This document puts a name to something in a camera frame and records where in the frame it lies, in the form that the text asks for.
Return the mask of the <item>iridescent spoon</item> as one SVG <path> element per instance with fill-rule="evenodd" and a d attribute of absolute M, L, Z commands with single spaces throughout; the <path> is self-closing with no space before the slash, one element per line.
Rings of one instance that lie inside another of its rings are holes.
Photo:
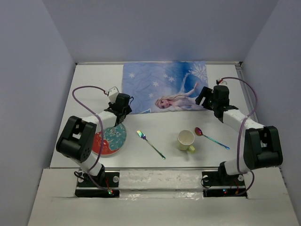
<path fill-rule="evenodd" d="M 203 133 L 203 131 L 202 131 L 199 127 L 196 127 L 196 128 L 194 129 L 194 132 L 195 132 L 195 134 L 196 134 L 197 136 L 204 136 L 204 137 L 206 137 L 207 139 L 209 139 L 209 140 L 215 142 L 216 144 L 222 146 L 223 148 L 225 148 L 225 149 L 227 149 L 227 150 L 230 149 L 228 146 L 226 146 L 226 145 L 224 145 L 224 144 L 222 144 L 222 143 L 216 141 L 215 139 L 213 139 L 213 138 L 211 138 L 211 137 L 205 135 L 205 134 Z"/>

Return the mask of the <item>red and teal plate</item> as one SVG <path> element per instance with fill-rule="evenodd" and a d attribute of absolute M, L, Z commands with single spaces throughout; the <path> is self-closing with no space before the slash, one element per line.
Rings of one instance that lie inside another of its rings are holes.
<path fill-rule="evenodd" d="M 127 137 L 127 131 L 123 124 L 119 124 L 113 128 L 107 128 L 103 132 L 103 148 L 101 151 L 102 157 L 107 157 L 113 155 L 120 150 L 124 145 Z M 94 136 L 94 142 L 92 146 L 92 151 L 95 154 L 99 154 L 101 147 L 102 135 L 101 132 L 98 132 Z"/>

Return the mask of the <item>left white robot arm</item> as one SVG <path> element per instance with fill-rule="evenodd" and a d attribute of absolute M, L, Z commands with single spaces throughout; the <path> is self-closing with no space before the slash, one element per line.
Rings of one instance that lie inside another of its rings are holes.
<path fill-rule="evenodd" d="M 118 151 L 126 140 L 122 122 L 132 111 L 131 99 L 116 93 L 101 113 L 84 119 L 71 116 L 57 141 L 57 152 L 77 163 L 94 186 L 100 186 L 105 179 L 105 167 L 99 161 L 102 152 L 107 148 Z"/>

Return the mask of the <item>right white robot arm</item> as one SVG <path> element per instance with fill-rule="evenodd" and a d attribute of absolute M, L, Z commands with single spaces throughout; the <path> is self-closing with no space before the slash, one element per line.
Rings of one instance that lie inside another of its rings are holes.
<path fill-rule="evenodd" d="M 237 148 L 236 158 L 220 163 L 211 176 L 223 185 L 242 173 L 283 163 L 278 129 L 259 124 L 244 115 L 236 106 L 230 105 L 229 94 L 227 86 L 216 85 L 212 89 L 203 87 L 196 98 L 197 105 L 213 111 L 220 122 L 238 132 L 238 144 L 243 144 L 242 148 Z"/>

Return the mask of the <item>pale yellow mug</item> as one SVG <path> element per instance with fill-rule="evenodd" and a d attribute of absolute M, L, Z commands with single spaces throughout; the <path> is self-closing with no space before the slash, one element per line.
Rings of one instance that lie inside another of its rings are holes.
<path fill-rule="evenodd" d="M 194 153 L 196 151 L 193 143 L 195 141 L 194 134 L 189 130 L 182 130 L 177 135 L 178 149 Z"/>

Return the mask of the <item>blue Frozen placemat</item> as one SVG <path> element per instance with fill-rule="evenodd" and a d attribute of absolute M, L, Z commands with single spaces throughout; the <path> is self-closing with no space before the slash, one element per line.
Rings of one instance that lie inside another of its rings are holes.
<path fill-rule="evenodd" d="M 208 86 L 204 61 L 168 63 L 126 63 L 122 91 L 133 97 L 132 113 L 201 111 L 196 104 Z"/>

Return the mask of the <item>iridescent fork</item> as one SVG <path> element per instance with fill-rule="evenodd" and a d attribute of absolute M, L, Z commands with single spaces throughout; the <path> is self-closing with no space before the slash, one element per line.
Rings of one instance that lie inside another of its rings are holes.
<path fill-rule="evenodd" d="M 163 159 L 163 160 L 165 160 L 166 159 L 166 157 L 163 155 L 163 153 L 161 153 L 148 139 L 147 139 L 147 137 L 146 137 L 146 135 L 142 132 L 142 131 L 140 131 L 140 130 L 137 130 L 136 131 L 137 132 L 137 134 L 139 135 L 139 137 L 141 138 L 141 139 L 143 139 L 143 140 L 145 140 L 160 156 L 161 156 L 161 158 Z"/>

